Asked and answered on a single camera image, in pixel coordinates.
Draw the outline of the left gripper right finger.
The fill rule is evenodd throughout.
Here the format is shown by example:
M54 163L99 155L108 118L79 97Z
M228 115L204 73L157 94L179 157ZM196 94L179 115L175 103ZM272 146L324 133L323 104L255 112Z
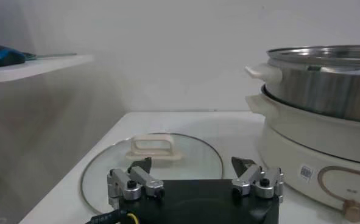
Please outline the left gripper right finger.
M231 187L235 196L242 198L251 194L251 190L258 198L278 198L283 202L284 173L280 167L264 170L251 159L231 158L231 164L237 174L232 179Z

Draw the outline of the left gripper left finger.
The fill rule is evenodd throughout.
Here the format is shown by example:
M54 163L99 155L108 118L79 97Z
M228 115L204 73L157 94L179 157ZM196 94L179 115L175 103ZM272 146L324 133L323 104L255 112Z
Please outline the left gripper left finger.
M113 209L120 208L120 200L137 201L142 193L161 200L164 197L164 182L150 175L152 158L147 157L131 163L130 167L112 169L107 175L108 203Z

